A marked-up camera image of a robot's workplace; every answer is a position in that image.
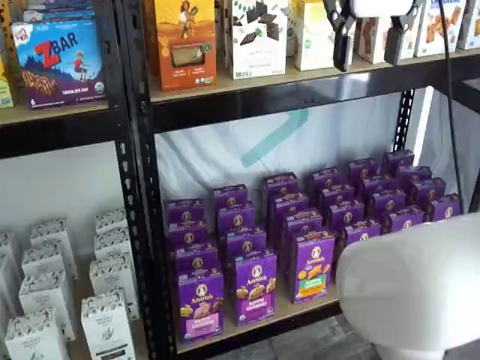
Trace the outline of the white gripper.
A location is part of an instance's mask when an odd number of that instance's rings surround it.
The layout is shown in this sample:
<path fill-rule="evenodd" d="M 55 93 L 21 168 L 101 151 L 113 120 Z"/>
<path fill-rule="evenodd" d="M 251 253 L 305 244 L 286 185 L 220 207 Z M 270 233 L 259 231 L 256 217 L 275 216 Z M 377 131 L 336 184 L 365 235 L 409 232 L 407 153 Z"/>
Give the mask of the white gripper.
<path fill-rule="evenodd" d="M 351 0 L 323 2 L 328 21 L 334 31 L 334 66 L 342 72 L 348 69 L 350 29 L 356 17 L 391 17 L 387 32 L 384 60 L 397 65 L 400 60 L 414 56 L 419 23 L 425 1 L 421 0 Z"/>

